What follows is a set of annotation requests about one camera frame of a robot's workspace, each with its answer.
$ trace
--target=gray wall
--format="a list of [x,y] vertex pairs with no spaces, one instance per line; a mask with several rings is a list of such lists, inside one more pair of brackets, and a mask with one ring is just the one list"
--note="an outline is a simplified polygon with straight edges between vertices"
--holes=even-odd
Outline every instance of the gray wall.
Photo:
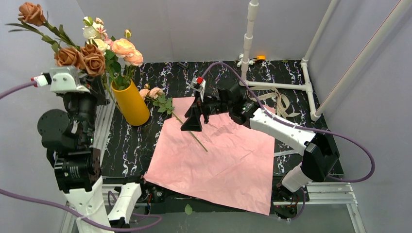
[[[131,41],[147,62],[236,60],[243,52],[250,0],[77,0],[109,35]],[[301,59],[330,0],[261,0],[251,56]]]
[[[323,101],[397,0],[340,1],[326,27],[309,71]],[[412,19],[409,9],[377,49],[359,80],[325,112],[333,131],[364,144],[376,160],[371,179],[354,183],[366,230],[410,232]],[[370,162],[359,149],[338,140],[346,178],[367,173]]]
[[[7,0],[0,18],[0,92],[25,83],[54,65],[53,51],[32,32],[7,33],[17,22],[24,1]],[[75,0],[37,0],[50,22],[63,23],[75,42],[82,36],[84,16]],[[28,88],[0,101],[0,187],[11,192],[65,204],[37,132],[37,120],[49,109],[63,108],[49,88]],[[63,211],[0,195],[2,233],[50,232],[60,229]]]

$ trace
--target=artificial flower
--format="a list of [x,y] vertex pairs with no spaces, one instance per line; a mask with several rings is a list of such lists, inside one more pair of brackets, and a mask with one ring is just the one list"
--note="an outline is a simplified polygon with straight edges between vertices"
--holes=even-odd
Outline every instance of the artificial flower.
[[86,26],[83,28],[83,37],[87,40],[94,39],[99,35],[99,32],[93,26]]
[[158,87],[155,87],[150,91],[149,96],[153,99],[157,99],[157,97],[159,97],[159,95],[162,95],[162,94],[163,94],[163,90]]
[[143,100],[146,100],[146,96],[149,94],[149,92],[150,92],[149,89],[142,89],[139,91],[139,94]]
[[93,41],[96,43],[97,48],[98,48],[100,51],[103,52],[103,55],[106,54],[106,52],[105,52],[106,50],[109,50],[109,49],[110,49],[110,45],[107,44],[107,43],[105,43],[105,42],[104,42],[103,40],[101,40],[101,39],[93,39]]
[[124,38],[113,42],[112,51],[120,58],[133,56],[135,50],[136,48],[132,42]]
[[95,21],[96,21],[96,23],[100,23],[100,24],[102,24],[102,25],[104,24],[104,23],[103,23],[103,20],[101,20],[100,18],[97,18],[97,17],[96,17],[96,20],[95,20]]
[[85,57],[86,71],[89,76],[96,77],[106,70],[105,58],[102,52],[91,53]]
[[46,18],[43,15],[43,9],[40,4],[34,5],[31,2],[25,2],[18,8],[18,10],[20,11],[18,15],[21,16],[18,18],[20,21],[30,23],[38,27],[46,22]]
[[143,56],[138,50],[133,51],[133,56],[131,57],[125,57],[124,58],[124,63],[128,66],[133,65],[133,66],[141,66],[143,64]]
[[77,69],[84,69],[85,62],[83,55],[73,47],[61,48],[58,53],[54,55],[56,65],[62,66],[75,66]]
[[92,45],[92,44],[86,44],[84,47],[81,47],[80,52],[82,53],[83,56],[87,56],[87,55],[92,54],[92,53],[101,53],[101,54],[103,54],[102,51],[99,50],[98,47],[96,47],[95,45]]
[[132,37],[132,31],[129,29],[124,30],[124,37],[126,37],[126,39]]

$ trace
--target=pink tissue paper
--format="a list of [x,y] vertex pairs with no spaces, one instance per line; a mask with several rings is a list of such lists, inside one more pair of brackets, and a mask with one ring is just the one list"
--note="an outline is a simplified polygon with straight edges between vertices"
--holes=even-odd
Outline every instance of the pink tissue paper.
[[[173,99],[183,122],[193,100]],[[227,113],[213,115],[202,132],[193,132],[206,152],[181,126],[174,117],[165,121],[144,178],[181,194],[269,215],[275,139],[236,124]]]

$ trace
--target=yellow vase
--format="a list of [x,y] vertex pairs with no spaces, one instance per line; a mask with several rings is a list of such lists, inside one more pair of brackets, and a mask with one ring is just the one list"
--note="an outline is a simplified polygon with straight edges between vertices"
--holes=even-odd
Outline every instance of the yellow vase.
[[128,88],[121,91],[113,88],[113,82],[111,87],[127,123],[133,126],[146,123],[150,117],[150,112],[134,82],[132,81]]

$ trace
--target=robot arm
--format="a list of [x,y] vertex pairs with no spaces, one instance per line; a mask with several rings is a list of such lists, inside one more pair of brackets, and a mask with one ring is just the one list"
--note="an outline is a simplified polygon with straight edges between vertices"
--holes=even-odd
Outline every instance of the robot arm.
[[274,114],[266,115],[257,103],[243,97],[238,84],[229,90],[219,89],[219,98],[203,96],[204,90],[201,92],[201,88],[205,86],[204,82],[201,78],[194,78],[192,81],[191,86],[197,87],[193,88],[196,90],[195,101],[185,114],[188,119],[182,125],[182,131],[202,131],[200,115],[204,116],[207,124],[209,115],[229,113],[234,122],[273,136],[303,156],[302,162],[282,178],[275,195],[288,200],[302,186],[312,181],[325,180],[339,158],[330,136],[298,130],[274,121],[273,118],[277,117],[293,124]]

